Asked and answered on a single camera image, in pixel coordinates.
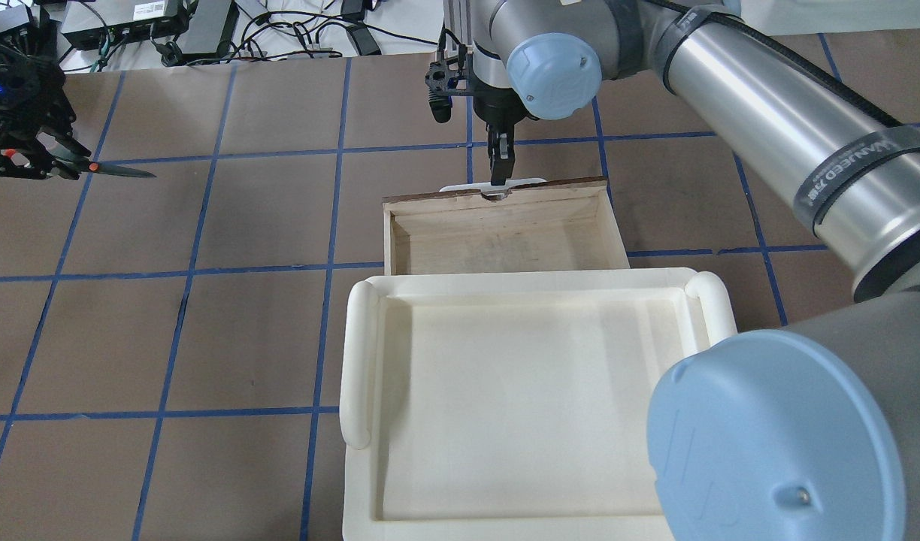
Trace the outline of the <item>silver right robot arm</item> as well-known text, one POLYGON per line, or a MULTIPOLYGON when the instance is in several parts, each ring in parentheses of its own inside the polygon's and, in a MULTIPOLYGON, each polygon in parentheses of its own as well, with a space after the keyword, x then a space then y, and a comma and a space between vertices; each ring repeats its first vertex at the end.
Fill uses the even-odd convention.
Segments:
POLYGON ((737 1, 474 1, 425 82, 439 122, 471 97, 490 186, 519 121, 567 119, 602 83, 655 73, 718 138, 713 171, 649 209, 740 208, 745 165, 855 275, 854 303, 677 362, 648 455, 679 540, 920 540, 920 131, 746 25, 737 1))

